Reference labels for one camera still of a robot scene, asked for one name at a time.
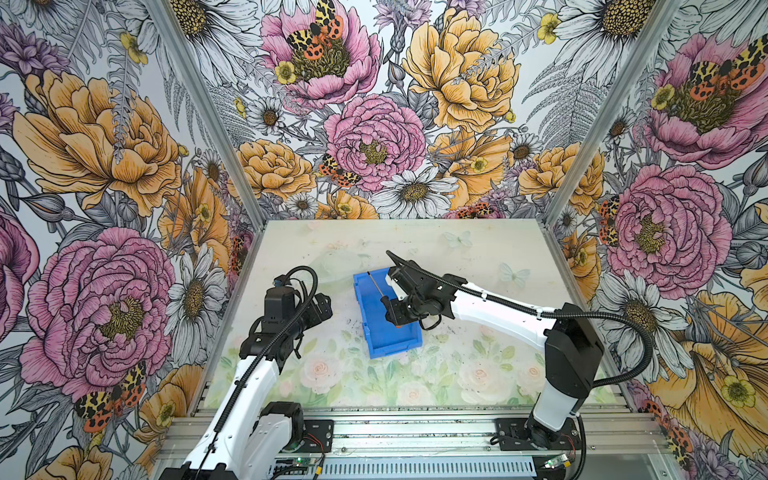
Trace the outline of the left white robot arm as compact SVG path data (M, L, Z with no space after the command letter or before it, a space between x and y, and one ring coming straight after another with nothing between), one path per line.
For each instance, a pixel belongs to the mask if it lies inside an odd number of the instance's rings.
M303 410L295 402L268 402L304 333L333 315L331 299L291 286L273 287L264 314L240 347L234 380L213 420L178 468L163 479L265 479L279 453L302 441Z

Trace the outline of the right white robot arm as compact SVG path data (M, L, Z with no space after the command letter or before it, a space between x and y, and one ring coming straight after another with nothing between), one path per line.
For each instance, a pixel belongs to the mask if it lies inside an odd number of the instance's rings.
M393 265L386 283L395 296L383 302L387 321L404 326L429 317L450 319L507 338L514 354L490 357L513 373L501 392L533 400L522 438L535 448L554 447L596 385L605 347L591 320L571 303L559 308L520 303L460 276L439 276L413 260L388 256Z

